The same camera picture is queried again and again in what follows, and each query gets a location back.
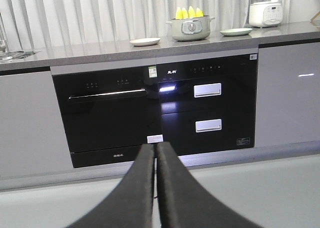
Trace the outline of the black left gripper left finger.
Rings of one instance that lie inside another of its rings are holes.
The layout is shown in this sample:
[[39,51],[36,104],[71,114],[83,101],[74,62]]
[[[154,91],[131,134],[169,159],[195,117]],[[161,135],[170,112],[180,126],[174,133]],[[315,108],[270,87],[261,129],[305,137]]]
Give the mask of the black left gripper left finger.
[[151,228],[155,151],[143,144],[120,183],[97,206],[69,228]]

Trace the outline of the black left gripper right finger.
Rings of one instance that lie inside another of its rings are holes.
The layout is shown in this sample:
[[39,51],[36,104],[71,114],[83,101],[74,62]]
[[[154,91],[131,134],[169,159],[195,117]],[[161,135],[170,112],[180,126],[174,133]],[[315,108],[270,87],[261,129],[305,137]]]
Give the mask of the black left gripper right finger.
[[210,194],[169,142],[156,147],[157,196],[163,228],[257,228],[258,224]]

